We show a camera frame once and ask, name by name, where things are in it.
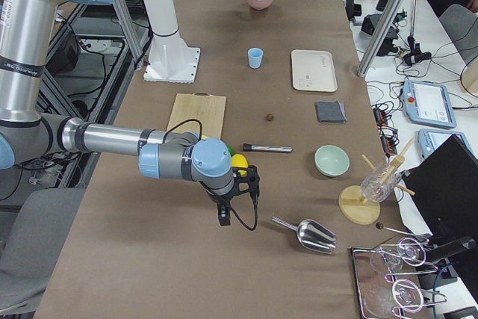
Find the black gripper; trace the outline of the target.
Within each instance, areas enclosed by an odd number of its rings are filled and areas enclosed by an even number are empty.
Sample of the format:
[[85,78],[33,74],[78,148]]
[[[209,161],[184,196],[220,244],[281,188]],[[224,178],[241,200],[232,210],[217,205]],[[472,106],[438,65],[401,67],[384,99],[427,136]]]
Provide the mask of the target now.
[[231,225],[229,206],[231,205],[231,200],[236,196],[247,193],[252,200],[252,204],[254,206],[258,205],[260,194],[259,181],[258,169],[251,164],[248,167],[232,167],[232,187],[224,194],[219,194],[218,190],[213,190],[204,185],[204,189],[209,196],[218,203],[217,216],[221,226]]

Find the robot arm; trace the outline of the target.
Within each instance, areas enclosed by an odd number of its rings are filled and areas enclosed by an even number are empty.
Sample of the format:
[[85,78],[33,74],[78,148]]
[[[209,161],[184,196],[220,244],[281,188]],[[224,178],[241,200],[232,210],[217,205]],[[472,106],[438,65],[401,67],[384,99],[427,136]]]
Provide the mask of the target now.
[[1,167],[54,152],[135,155],[144,176],[200,183],[227,226],[231,201],[243,193],[259,198],[255,166],[236,167],[227,145],[200,132],[177,133],[108,126],[37,111],[50,36],[64,2],[112,4],[115,0],[4,0],[1,11]]

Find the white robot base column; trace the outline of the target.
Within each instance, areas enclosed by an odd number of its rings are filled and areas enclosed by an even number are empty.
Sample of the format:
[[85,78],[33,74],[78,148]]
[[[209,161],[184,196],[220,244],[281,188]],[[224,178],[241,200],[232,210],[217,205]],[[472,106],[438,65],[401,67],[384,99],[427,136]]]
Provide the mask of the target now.
[[144,73],[146,81],[191,84],[195,80],[200,49],[181,38],[173,0],[143,0],[153,38]]

